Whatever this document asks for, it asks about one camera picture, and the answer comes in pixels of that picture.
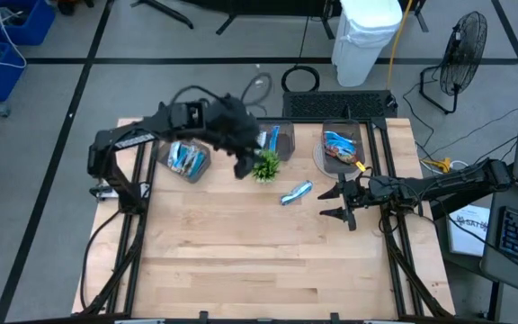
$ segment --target black floor stripe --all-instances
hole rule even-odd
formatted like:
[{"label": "black floor stripe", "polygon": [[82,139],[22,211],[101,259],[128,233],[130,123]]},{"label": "black floor stripe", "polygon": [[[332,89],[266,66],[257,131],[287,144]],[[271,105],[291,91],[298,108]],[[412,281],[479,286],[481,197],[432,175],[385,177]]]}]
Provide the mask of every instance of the black floor stripe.
[{"label": "black floor stripe", "polygon": [[[96,58],[102,65],[214,65],[214,64],[331,64],[330,58]],[[395,58],[396,65],[438,65],[440,58]],[[375,64],[388,65],[389,58],[377,58]],[[483,58],[481,65],[516,65],[518,58]]]},{"label": "black floor stripe", "polygon": [[85,64],[87,58],[26,58],[28,64]]},{"label": "black floor stripe", "polygon": [[[29,64],[85,64],[87,58],[27,58]],[[331,64],[331,58],[94,58],[102,65],[215,65],[215,64]],[[395,58],[395,65],[437,65],[440,58]],[[377,58],[375,64],[388,65],[389,58]],[[483,58],[481,65],[517,65],[518,58]]]},{"label": "black floor stripe", "polygon": [[514,53],[517,55],[517,58],[518,58],[517,36],[515,36],[515,34],[514,34],[513,27],[511,26],[511,23],[509,22],[507,15],[505,14],[505,10],[501,6],[501,3],[499,3],[499,0],[491,0],[491,2],[493,3],[496,14],[499,16],[499,21],[501,21],[501,24],[503,25],[503,28],[505,29],[505,33],[507,34],[507,37],[509,38],[509,41],[511,42],[511,46],[513,46]]},{"label": "black floor stripe", "polygon": [[103,36],[105,25],[107,24],[107,19],[109,18],[109,14],[111,12],[112,3],[113,0],[108,0],[105,4],[105,7],[103,8],[103,14],[101,16],[101,20],[99,21],[97,30],[95,31],[94,39],[91,44],[91,48],[89,49],[85,66],[83,67],[79,81],[77,81],[76,90],[71,99],[71,103],[69,104],[69,108],[67,109],[67,114],[65,120],[63,121],[63,125],[61,126],[61,130],[59,131],[58,141],[56,142],[53,153],[51,154],[51,160],[45,173],[45,177],[43,178],[43,183],[37,195],[37,199],[33,206],[33,211],[31,212],[29,222],[27,223],[27,228],[23,233],[21,245],[19,246],[17,255],[15,255],[15,260],[13,261],[11,271],[7,277],[7,282],[5,283],[5,287],[0,298],[0,323],[4,323],[5,319],[7,318],[7,313],[11,307],[13,296],[15,294],[15,290],[17,289],[17,284],[21,279],[22,272],[25,267],[25,262],[27,261],[27,257],[31,249],[31,244],[35,238],[35,233],[39,227],[43,209],[45,208],[45,204],[49,197],[49,191],[53,185],[53,179],[55,178],[55,174],[58,171],[59,161],[63,155],[63,151],[67,143],[67,137],[69,136],[69,131],[73,125],[73,120],[75,119],[77,108],[79,107],[79,103],[81,101],[81,96],[85,90],[85,84],[87,83],[87,78],[89,77],[89,71],[93,65],[93,58],[97,54],[97,49],[99,48],[99,43],[101,41],[101,37]]}]

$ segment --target white trash can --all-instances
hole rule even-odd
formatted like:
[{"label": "white trash can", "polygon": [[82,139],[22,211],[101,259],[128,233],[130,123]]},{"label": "white trash can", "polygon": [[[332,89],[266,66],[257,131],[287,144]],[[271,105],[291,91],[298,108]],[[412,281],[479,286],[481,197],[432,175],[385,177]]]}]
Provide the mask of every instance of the white trash can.
[{"label": "white trash can", "polygon": [[397,32],[403,13],[398,0],[341,0],[341,6],[331,60],[341,86],[359,86]]}]

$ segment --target fan grille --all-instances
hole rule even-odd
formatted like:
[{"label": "fan grille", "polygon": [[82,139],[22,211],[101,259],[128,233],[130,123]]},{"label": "fan grille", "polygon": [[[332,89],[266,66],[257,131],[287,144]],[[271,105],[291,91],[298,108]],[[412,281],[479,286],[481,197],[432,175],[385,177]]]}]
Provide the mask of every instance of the fan grille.
[{"label": "fan grille", "polygon": [[478,12],[464,15],[453,27],[441,63],[441,90],[460,94],[469,86],[483,57],[487,41],[487,19]]}]

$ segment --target desk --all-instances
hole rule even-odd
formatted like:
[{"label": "desk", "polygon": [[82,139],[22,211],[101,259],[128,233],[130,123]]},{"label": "desk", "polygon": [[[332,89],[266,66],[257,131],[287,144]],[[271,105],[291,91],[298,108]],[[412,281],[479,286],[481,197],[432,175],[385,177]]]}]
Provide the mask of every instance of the desk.
[{"label": "desk", "polygon": [[[120,120],[119,125],[132,121]],[[251,176],[236,180],[234,159],[225,152],[212,151],[210,168],[197,184],[157,164],[132,317],[192,319],[208,311],[213,319],[328,320],[330,312],[343,320],[396,318],[388,254],[378,230],[379,207],[356,211],[354,232],[339,220],[318,215],[341,205],[340,199],[317,200],[335,183],[313,162],[320,132],[321,124],[295,124],[296,150],[273,184],[257,184]],[[366,134],[363,127],[369,157]],[[420,177],[409,120],[388,120],[388,134],[397,175]],[[380,142],[379,130],[375,137]],[[384,162],[382,147],[378,149]],[[128,178],[135,155],[134,149],[118,152]],[[279,205],[281,195],[307,179],[314,184],[312,193]],[[431,217],[427,203],[424,208]],[[116,210],[116,201],[99,203],[93,230]],[[418,275],[441,305],[454,312],[435,227],[414,215],[406,218]],[[122,216],[97,236],[90,250],[87,302],[112,274],[121,224]],[[407,313],[413,313],[408,283],[400,273]],[[121,287],[127,280],[121,280]],[[122,310],[124,291],[120,289],[116,311]],[[76,298],[73,311],[80,310]]]}]

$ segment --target black fan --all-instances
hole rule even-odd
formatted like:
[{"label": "black fan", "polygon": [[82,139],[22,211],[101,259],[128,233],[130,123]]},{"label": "black fan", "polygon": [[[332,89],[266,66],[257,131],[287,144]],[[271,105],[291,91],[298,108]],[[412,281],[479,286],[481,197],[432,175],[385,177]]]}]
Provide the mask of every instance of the black fan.
[{"label": "black fan", "polygon": [[[455,27],[447,43],[445,55],[440,65],[428,67],[421,72],[421,87],[419,93],[434,104],[437,108],[447,113],[455,113],[457,110],[457,97],[469,86],[485,49],[487,41],[487,19],[478,12],[465,14]],[[424,73],[429,70],[441,68],[439,83],[441,90],[454,97],[453,109],[447,110],[424,93]]]}]

